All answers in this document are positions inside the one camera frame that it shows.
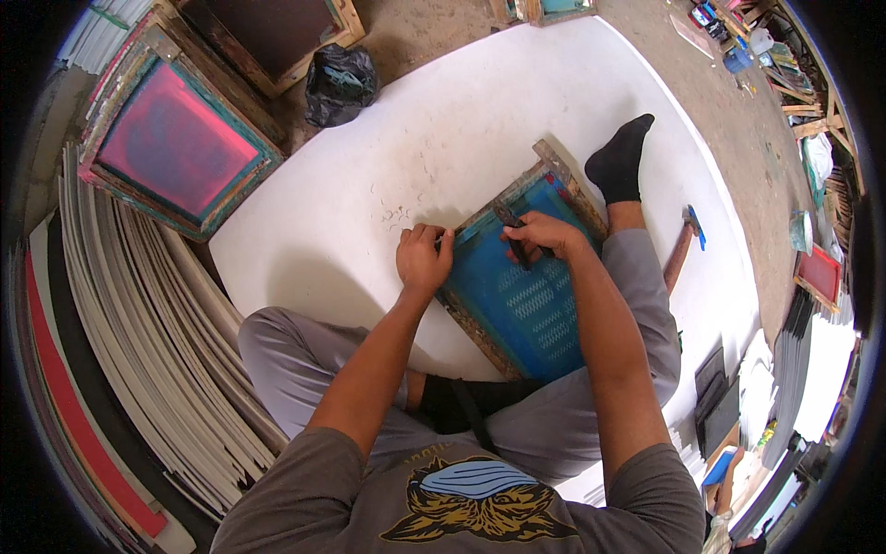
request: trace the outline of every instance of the bucket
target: bucket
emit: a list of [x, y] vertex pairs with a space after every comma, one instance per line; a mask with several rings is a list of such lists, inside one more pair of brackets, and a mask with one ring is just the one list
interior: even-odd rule
[[739, 48], [733, 48], [726, 56], [723, 57], [723, 65], [729, 70], [729, 73], [739, 73], [743, 69], [750, 67], [751, 61], [747, 51]]
[[794, 212], [788, 224], [790, 247], [812, 255], [812, 218], [809, 212]]

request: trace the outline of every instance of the hand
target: hand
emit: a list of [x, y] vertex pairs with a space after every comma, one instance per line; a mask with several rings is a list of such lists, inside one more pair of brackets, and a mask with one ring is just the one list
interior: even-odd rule
[[[520, 241], [529, 261], [536, 262], [541, 257], [538, 246], [547, 246], [554, 251], [557, 258], [569, 261], [571, 254], [580, 252], [590, 246], [581, 231], [569, 223], [561, 221], [541, 212], [529, 212], [520, 216], [524, 227], [515, 229], [505, 227], [499, 236], [501, 240], [513, 238]], [[517, 257], [508, 249], [508, 258], [517, 263]]]
[[744, 446], [738, 447], [738, 449], [735, 451], [732, 459], [729, 460], [729, 467], [735, 469], [738, 463], [742, 461], [742, 458], [744, 458]]
[[[439, 254], [434, 248], [437, 237], [442, 237]], [[454, 242], [455, 232], [444, 227], [418, 223], [414, 229], [404, 229], [397, 246], [397, 273], [403, 290], [415, 291], [430, 300], [449, 276]]]

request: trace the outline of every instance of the blue screen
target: blue screen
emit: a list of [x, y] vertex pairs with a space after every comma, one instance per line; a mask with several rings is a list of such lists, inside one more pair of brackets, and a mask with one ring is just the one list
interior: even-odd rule
[[[552, 215], [587, 237], [560, 198], [562, 189], [548, 174], [508, 204], [517, 215], [532, 210]], [[525, 377], [549, 383], [584, 367], [566, 263], [542, 257], [526, 271], [505, 256], [509, 247], [500, 235], [501, 222], [491, 210], [459, 233], [443, 287], [456, 294]]]

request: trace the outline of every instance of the red screen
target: red screen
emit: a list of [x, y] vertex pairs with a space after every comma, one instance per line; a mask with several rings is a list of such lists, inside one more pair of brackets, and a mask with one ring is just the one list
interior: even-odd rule
[[200, 215], [258, 154], [165, 63], [123, 107], [98, 161]]

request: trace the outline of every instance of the animal graphic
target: animal graphic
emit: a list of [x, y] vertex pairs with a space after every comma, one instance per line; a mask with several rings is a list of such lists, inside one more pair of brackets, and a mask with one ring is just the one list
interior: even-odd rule
[[407, 484], [409, 515], [379, 537], [394, 542], [430, 542], [467, 532], [493, 542], [529, 542], [578, 535], [554, 519], [551, 487], [485, 456], [452, 464], [434, 457], [412, 471]]

